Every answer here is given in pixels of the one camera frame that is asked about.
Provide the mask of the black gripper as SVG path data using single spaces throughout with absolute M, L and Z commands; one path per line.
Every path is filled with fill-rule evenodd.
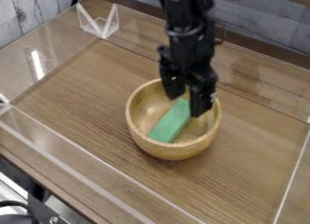
M 214 107 L 218 75 L 211 66 L 214 58 L 214 26 L 166 26 L 169 44 L 158 47 L 161 77 L 170 100 L 190 87 L 190 115 L 201 117 Z

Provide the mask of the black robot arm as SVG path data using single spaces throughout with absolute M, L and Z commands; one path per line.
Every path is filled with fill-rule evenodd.
M 215 36 L 210 12 L 214 0 L 161 0 L 169 44 L 158 47 L 161 77 L 167 97 L 190 92 L 190 115 L 202 116 L 214 106 L 218 75 L 213 69 Z

